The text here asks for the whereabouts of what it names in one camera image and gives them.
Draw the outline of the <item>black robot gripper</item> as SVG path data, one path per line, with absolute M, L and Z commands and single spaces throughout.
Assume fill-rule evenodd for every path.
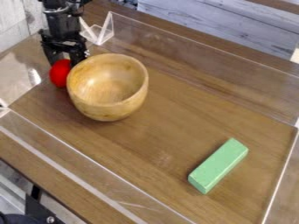
M 89 56 L 86 39 L 77 33 L 66 38 L 57 38 L 50 35 L 48 30 L 41 29 L 38 34 L 41 36 L 41 48 L 50 65 L 62 59 L 62 53 L 69 55 L 73 67 Z

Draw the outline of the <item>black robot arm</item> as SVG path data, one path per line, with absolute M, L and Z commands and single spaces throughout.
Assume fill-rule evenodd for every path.
M 69 55 L 69 64 L 74 67 L 86 57 L 86 39 L 80 35 L 80 17 L 84 6 L 92 0 L 37 0 L 44 7 L 48 28 L 40 29 L 41 48 L 53 65 Z

